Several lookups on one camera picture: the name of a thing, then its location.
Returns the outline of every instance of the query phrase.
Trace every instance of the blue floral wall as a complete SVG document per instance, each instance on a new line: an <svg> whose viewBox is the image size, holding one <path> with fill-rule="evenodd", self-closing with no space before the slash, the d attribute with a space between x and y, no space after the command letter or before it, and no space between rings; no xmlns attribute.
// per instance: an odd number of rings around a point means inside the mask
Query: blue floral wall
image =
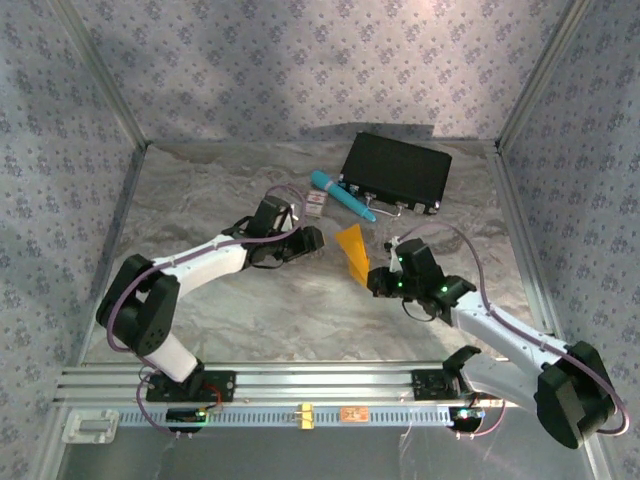
<svg viewBox="0 0 640 480"><path fill-rule="evenodd" d="M133 147L46 2L0 8L0 479L76 361Z"/></svg>
<svg viewBox="0 0 640 480"><path fill-rule="evenodd" d="M640 3L595 2L507 152L570 339L600 349L633 414L640 478Z"/></svg>
<svg viewBox="0 0 640 480"><path fill-rule="evenodd" d="M150 140L496 138L567 0L74 0Z"/></svg>

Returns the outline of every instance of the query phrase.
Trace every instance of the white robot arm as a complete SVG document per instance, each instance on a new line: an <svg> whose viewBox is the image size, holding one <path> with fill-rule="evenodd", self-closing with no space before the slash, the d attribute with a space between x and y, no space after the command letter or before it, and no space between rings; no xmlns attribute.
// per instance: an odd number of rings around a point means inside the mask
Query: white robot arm
<svg viewBox="0 0 640 480"><path fill-rule="evenodd" d="M205 371L171 333L176 302L216 278L260 266L267 256L287 262L323 245L318 229L293 228L292 207L267 196L253 217L245 217L204 245L154 260L129 257L96 320L107 328L108 337L115 336L143 363L162 372L162 388L171 390L172 401L202 401L208 398L203 393L207 379L216 372ZM443 363L437 378L414 378L416 401L420 391L428 392L430 400L488 394L534 412L543 427L569 448L578 448L601 431L615 413L619 397L591 345L567 345L489 306L474 285L445 276L420 239L400 243L395 238L385 248L390 266L369 272L367 287L374 296L417 302L432 318L474 335L509 359L500 362L475 347L465 347Z"/></svg>
<svg viewBox="0 0 640 480"><path fill-rule="evenodd" d="M187 396L195 394L202 385L203 365L171 333L177 301L216 278L259 267L268 256L288 262L324 245L320 230L295 229L293 220L291 205L267 196L254 216L203 245L153 260L141 255L127 258L98 308L97 322L107 328L108 337L118 338L143 363L180 385ZM122 306L116 309L118 302Z"/></svg>
<svg viewBox="0 0 640 480"><path fill-rule="evenodd" d="M416 302L432 319L474 335L509 359L499 362L475 347L461 349L443 364L450 389L513 402L535 413L545 430L569 448L578 448L596 431L618 434L627 428L624 406L594 347L567 345L490 306L474 285L445 276L418 238L403 243L394 238L385 248L390 266L369 272L367 287L374 296ZM599 430L617 406L623 410L623 427Z"/></svg>

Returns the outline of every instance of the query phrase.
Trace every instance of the black case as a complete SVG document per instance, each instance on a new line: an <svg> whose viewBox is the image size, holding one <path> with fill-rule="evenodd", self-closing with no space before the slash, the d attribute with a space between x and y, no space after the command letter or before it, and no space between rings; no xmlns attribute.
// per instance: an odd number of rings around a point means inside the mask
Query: black case
<svg viewBox="0 0 640 480"><path fill-rule="evenodd" d="M342 167L341 183L351 193L403 204L417 213L440 208L451 155L408 143L358 133Z"/></svg>

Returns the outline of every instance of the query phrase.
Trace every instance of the gray marble surface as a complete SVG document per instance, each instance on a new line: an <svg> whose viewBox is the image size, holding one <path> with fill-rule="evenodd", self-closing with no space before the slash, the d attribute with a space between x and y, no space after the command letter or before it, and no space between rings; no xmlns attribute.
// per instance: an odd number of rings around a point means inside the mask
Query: gray marble surface
<svg viewBox="0 0 640 480"><path fill-rule="evenodd" d="M455 224L476 245L492 301L524 321L531 313L482 148L431 144L453 156L440 221ZM350 143L169 145L150 147L125 222L111 275L129 255L150 258L197 246L253 214L274 184L310 188L310 174L337 175ZM205 362L268 360L442 360L474 338L442 322L408 318L399 300L375 299L349 275L333 235L362 226L371 267L387 264L382 244L428 217L404 212L360 220L333 199L310 220L327 239L319 252L279 270L245 270L184 297L174 333ZM477 282L467 247L448 231L424 237L445 273ZM111 352L96 327L86 362L131 361Z"/></svg>

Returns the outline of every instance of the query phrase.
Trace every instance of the purple cable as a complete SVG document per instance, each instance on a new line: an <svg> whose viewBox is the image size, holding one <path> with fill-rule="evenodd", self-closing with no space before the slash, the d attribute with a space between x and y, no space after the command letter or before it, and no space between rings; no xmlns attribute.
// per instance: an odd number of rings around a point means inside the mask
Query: purple cable
<svg viewBox="0 0 640 480"><path fill-rule="evenodd" d="M496 423L491 425L486 430L483 430L481 432L471 433L471 434L469 434L469 436L472 436L472 437L484 437L485 435L489 435L490 433L495 432L496 429L502 423L502 420L504 420L504 416L506 415L506 413L507 413L507 402L503 400L502 401L502 408L500 409L500 415L498 416L498 419L496 420Z"/></svg>
<svg viewBox="0 0 640 480"><path fill-rule="evenodd" d="M274 187L271 187L269 190L267 190L267 193L265 195L269 195L271 192L275 191L275 190L288 190L290 192L293 192L298 199L300 200L300 203L302 205L302 212L300 213L300 219L298 221L298 223L288 232L282 233L280 235L275 235L273 237L266 237L266 238L241 238L241 239L237 239L237 240L227 240L226 242L220 242L217 245L209 245L207 247L204 247L200 250L197 250L195 252L190 253L189 255L185 255L184 257L180 257L176 260L173 261L173 265L181 265L185 262L189 262L195 258L198 258L202 255L205 255L209 252L212 252L214 250L218 250L220 248L224 248L224 247L230 247L232 245L243 245L243 244L247 244L247 243L270 243L270 242L277 242L279 240L285 239L287 238L289 235L292 235L296 230L302 228L305 224L306 221L306 211L307 211L307 200L304 197L304 195L302 195L295 187L291 186L291 185L276 185ZM111 309L111 312L109 313L109 320L107 321L107 343L109 344L109 347L111 347L112 350L115 350L116 352L129 352L131 351L128 348L125 347L120 347L116 344L114 336L113 336L113 326L116 322L116 317L118 316L118 312L120 311L120 309L122 308L122 305L124 305L124 302L127 300L127 298L129 297L129 295L131 295L136 288L138 287L138 285L140 285L140 283L146 279L147 277L149 277L150 275L152 275L153 273L163 270L165 268L168 268L172 266L172 262L165 262L162 263L160 265L154 265L153 267L151 267L149 270L145 271L144 273L142 273L139 277L137 277L133 282L131 282L129 284L129 286L127 288L125 288L124 292L122 292L122 295L120 295L120 298L118 298L118 301L115 303L115 305L113 306L113 308Z"/></svg>
<svg viewBox="0 0 640 480"><path fill-rule="evenodd" d="M177 437L176 433L172 432L167 427L163 427L162 425L159 425L153 419L151 414L147 412L147 409L144 408L144 403L142 401L142 387L144 386L145 383L149 383L149 379L156 373L160 373L160 370L154 370L153 372L149 372L147 376L144 377L142 381L138 384L138 388L136 389L136 403L138 404L140 413L142 413L142 416L147 420L147 422L149 422L149 425L151 425L153 428L155 428L156 430L158 430L160 433L164 435L169 435L170 437Z"/></svg>
<svg viewBox="0 0 640 480"><path fill-rule="evenodd" d="M505 327L511 333L514 333L514 334L518 335L520 338L523 338L524 340L527 340L528 342L531 342L534 345L540 347L542 350L545 350L545 351L547 351L549 353L557 355L560 358L562 358L563 360L569 362L574 367L579 368L584 373L589 375L613 399L613 403L615 405L615 412L614 413L616 413L618 410L620 411L620 414L622 415L622 423L620 424L620 426L618 428L614 428L614 429L610 429L610 430L600 429L600 430L598 430L598 433L603 434L603 435L609 435L609 436L619 436L619 435L622 435L623 433L625 433L627 430L629 430L629 425L631 424L629 411L627 410L626 405L622 401L622 398L620 398L620 396L616 393L614 388L604 378L602 378L600 375L598 375L598 373L595 372L592 368L588 367L587 365L585 365L581 361L577 360L576 358L572 357L571 355L568 355L567 353L563 352L562 350L559 350L559 349L557 349L557 348L555 348L555 347L553 347L551 345L547 345L546 343L540 341L536 337L534 337L532 335L529 335L527 332L523 332L519 328L511 325L507 320L502 318L500 316L500 314L498 314L497 312L495 312L491 308L491 303L489 302L489 297L487 295L487 290L486 290L486 286L485 286L484 269L482 268L482 263L480 262L480 257L478 255L478 252L476 251L475 247L471 243L471 240L469 240L467 238L467 236L464 233L462 233L462 231L460 229L458 229L457 227L454 227L453 225L450 225L450 224L448 224L446 222L429 222L429 223L423 224L423 225L421 225L419 227L413 228L412 230L409 230L407 233L405 233L404 235L399 237L398 241L402 241L405 238L407 238L409 235L415 234L419 230L422 230L423 228L429 227L431 225L446 227L446 228L449 228L449 229L453 230L467 244L467 246L469 247L469 250L471 250L471 254L473 255L473 258L474 258L474 260L476 262L476 265L478 267L478 275L480 276L480 295L482 297L482 303L484 304L484 308L487 309L489 314L500 325Z"/></svg>

